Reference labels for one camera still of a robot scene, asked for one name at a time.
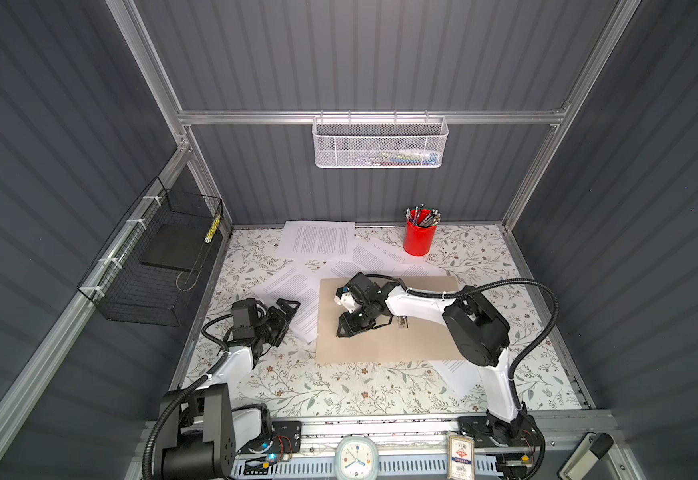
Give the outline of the brown kraft paper folder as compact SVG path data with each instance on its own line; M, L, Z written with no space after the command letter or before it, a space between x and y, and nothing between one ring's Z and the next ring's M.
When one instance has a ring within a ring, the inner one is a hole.
M338 320L345 309L334 301L346 278L320 281L316 363L325 366L343 363L397 363L461 360L463 356L447 327L410 317L405 327L399 320L389 326L350 338L337 336Z

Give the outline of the large front printed sheet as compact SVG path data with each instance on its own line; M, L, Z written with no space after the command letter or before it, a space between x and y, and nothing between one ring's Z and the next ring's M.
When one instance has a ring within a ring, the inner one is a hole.
M458 398L468 396L482 383L478 367L466 360L431 361L430 364Z

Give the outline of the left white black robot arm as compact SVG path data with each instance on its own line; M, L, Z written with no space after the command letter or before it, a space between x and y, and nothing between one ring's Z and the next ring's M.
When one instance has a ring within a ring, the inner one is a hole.
M253 455L254 468L264 470L298 451L299 423L277 423L265 404L233 406L232 398L261 357L281 345L299 308L297 300L267 306L247 298L224 314L232 325L223 336L209 331L218 318L202 326L217 358L191 384L162 397L142 453L142 478L230 479L238 454Z

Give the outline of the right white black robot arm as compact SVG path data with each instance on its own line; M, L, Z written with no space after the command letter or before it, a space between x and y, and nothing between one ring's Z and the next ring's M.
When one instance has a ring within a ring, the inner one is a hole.
M483 295L509 285L537 283L526 278L500 280L482 286L466 286L456 292L411 288L402 280L358 273L335 291L334 301L343 308L336 335L349 338L381 328L382 317L413 317L443 325L463 359L477 367L488 409L483 432L499 445L509 445L530 425L521 404L509 362L510 325Z

